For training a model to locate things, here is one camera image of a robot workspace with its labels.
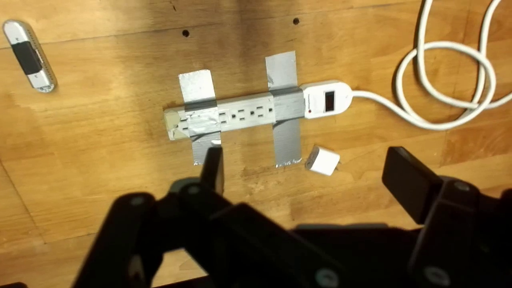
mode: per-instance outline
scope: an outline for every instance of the white plug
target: white plug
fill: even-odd
[[[348,109],[352,103],[352,89],[338,80],[305,84],[304,91],[307,119],[339,114]]]
[[[339,164],[339,154],[325,148],[314,146],[306,160],[306,169],[331,176]]]

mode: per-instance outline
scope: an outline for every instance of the wooden surface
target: wooden surface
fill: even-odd
[[[427,40],[476,47],[488,3],[435,1]],[[340,79],[392,99],[393,73],[413,47],[419,7],[418,0],[3,1],[0,20],[32,25],[59,86],[48,95],[31,89],[0,37],[0,284],[69,287],[116,197],[161,197],[174,180],[199,173],[190,142],[170,142],[162,120],[165,108],[183,104],[178,74],[211,69],[218,98],[264,92],[264,58],[295,50],[301,84]],[[497,97],[512,91],[511,11],[503,1],[490,30]],[[471,98],[474,62],[451,51],[429,51],[426,62],[437,89]],[[428,97],[412,66],[404,83],[425,118],[446,121],[462,112]],[[436,172],[499,196],[512,186],[511,112],[506,105],[434,132],[356,99],[341,115],[301,121],[303,157],[314,144],[341,155],[331,177],[300,164],[274,168],[270,126],[226,132],[225,196],[286,228],[410,228],[414,223],[380,183],[387,147],[405,146]],[[176,252],[166,256],[155,284],[202,273]]]

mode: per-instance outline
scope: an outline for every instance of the gray duct tape strip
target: gray duct tape strip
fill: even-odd
[[[188,132],[192,140],[194,165],[204,162],[208,148],[220,146],[219,109],[210,70],[179,75],[185,101]]]
[[[302,160],[298,118],[304,117],[305,103],[302,89],[297,86],[295,51],[267,57],[265,62],[277,121],[272,126],[275,166],[287,166]]]

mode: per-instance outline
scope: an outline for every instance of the white power cord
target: white power cord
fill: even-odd
[[[419,19],[419,25],[418,25],[418,43],[417,48],[409,52],[407,56],[402,60],[400,63],[400,66],[398,67],[397,73],[396,73],[396,79],[395,79],[395,85],[396,85],[396,96],[398,101],[400,102],[400,105],[402,108],[394,104],[393,102],[387,100],[386,98],[377,95],[372,92],[368,91],[353,91],[354,97],[362,97],[362,98],[368,98],[372,99],[374,101],[377,101],[381,103],[382,105],[388,107],[393,112],[398,114],[400,117],[405,119],[406,121],[410,122],[413,125],[416,125],[418,127],[429,129],[429,130],[448,130],[457,126],[460,126],[468,121],[471,121],[473,118],[475,118],[478,114],[480,114],[485,109],[491,109],[499,107],[508,101],[512,99],[512,93],[508,94],[507,96],[501,98],[500,100],[492,101],[492,98],[494,96],[494,93],[496,91],[496,73],[494,71],[493,65],[489,62],[487,59],[486,51],[487,51],[487,39],[489,36],[489,27],[490,27],[490,21],[493,18],[494,11],[496,10],[496,7],[498,4],[500,4],[501,0],[493,0],[491,4],[489,5],[485,16],[483,18],[482,23],[482,29],[480,31],[480,47],[479,51],[475,50],[469,46],[463,45],[461,43],[457,42],[450,42],[450,41],[436,41],[436,42],[429,42],[425,43],[425,32],[426,32],[426,23],[429,18],[430,8],[432,7],[433,0],[425,0],[422,7],[421,16]],[[429,79],[426,76],[425,72],[425,50],[428,49],[452,49],[455,51],[459,51],[461,53],[464,53],[468,56],[471,56],[476,61],[480,63],[480,67],[478,70],[478,82],[476,87],[475,95],[473,96],[473,99],[471,102],[461,101],[457,100],[451,97],[448,97],[439,91],[437,91],[432,84],[430,83]],[[467,111],[463,113],[458,119],[455,121],[447,122],[447,123],[441,123],[441,124],[434,124],[430,123],[427,120],[421,118],[414,110],[411,108],[409,103],[406,100],[406,97],[403,93],[403,73],[409,64],[409,62],[416,57],[417,61],[417,67],[419,72],[419,80],[423,87],[436,99],[451,105],[455,107],[460,108],[466,108]],[[478,103],[480,100],[484,85],[485,85],[485,76],[487,76],[487,80],[489,83],[488,91],[481,103]]]

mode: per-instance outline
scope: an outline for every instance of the white power strip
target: white power strip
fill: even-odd
[[[352,102],[350,87],[337,80],[302,85],[304,116],[308,119],[339,114]],[[221,132],[276,123],[274,96],[270,92],[218,100]],[[189,137],[184,107],[167,109],[165,124],[170,140]]]

